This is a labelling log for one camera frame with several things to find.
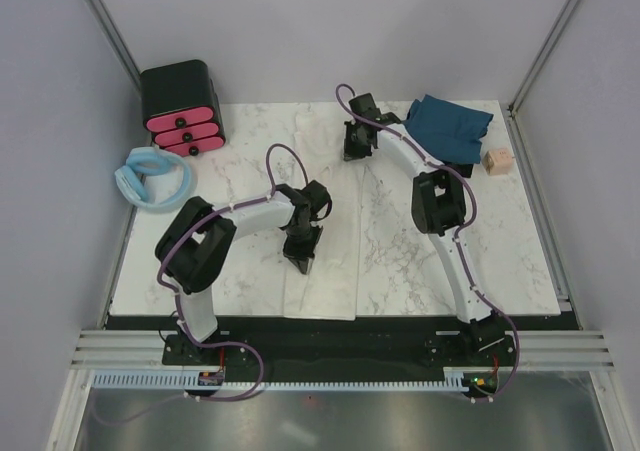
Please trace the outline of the white t shirt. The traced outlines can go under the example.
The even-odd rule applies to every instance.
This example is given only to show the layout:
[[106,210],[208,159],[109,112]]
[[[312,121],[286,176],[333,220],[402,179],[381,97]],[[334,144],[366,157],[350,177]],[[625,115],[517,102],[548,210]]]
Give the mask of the white t shirt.
[[302,112],[295,125],[295,151],[308,175],[328,189],[333,206],[321,222],[310,272],[286,273],[283,315],[352,321],[357,309],[364,163],[343,160],[342,121]]

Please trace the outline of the black pink drawer box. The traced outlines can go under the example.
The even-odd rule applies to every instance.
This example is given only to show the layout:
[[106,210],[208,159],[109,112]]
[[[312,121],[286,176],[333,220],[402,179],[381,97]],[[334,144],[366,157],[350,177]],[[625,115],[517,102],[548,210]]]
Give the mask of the black pink drawer box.
[[226,143],[208,65],[193,59],[140,75],[142,122],[160,149],[195,157]]

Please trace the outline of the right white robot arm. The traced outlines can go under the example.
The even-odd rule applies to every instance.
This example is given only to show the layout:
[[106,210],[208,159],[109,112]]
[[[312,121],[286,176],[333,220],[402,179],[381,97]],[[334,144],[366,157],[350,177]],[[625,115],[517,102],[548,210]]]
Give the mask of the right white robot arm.
[[505,339],[499,311],[481,289],[464,230],[477,217],[477,203],[465,178],[436,160],[408,133],[392,112],[383,113],[371,94],[354,93],[348,102],[336,87],[339,105],[352,117],[345,123],[343,159],[360,160],[379,151],[412,181],[414,225],[434,246],[451,288],[460,322],[458,352],[467,363],[483,363]]

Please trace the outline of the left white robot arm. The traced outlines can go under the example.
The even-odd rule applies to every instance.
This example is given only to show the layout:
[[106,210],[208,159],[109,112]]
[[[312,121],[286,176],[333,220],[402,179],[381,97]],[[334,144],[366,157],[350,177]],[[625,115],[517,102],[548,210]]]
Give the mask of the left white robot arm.
[[286,235],[283,256],[303,275],[315,259],[322,227],[332,211],[328,189],[313,180],[296,189],[279,184],[264,197],[216,209],[199,196],[185,202],[160,238],[158,282],[174,293],[178,325],[187,335],[185,353],[208,364],[219,353],[218,321],[212,285],[224,267],[234,242],[278,228]]

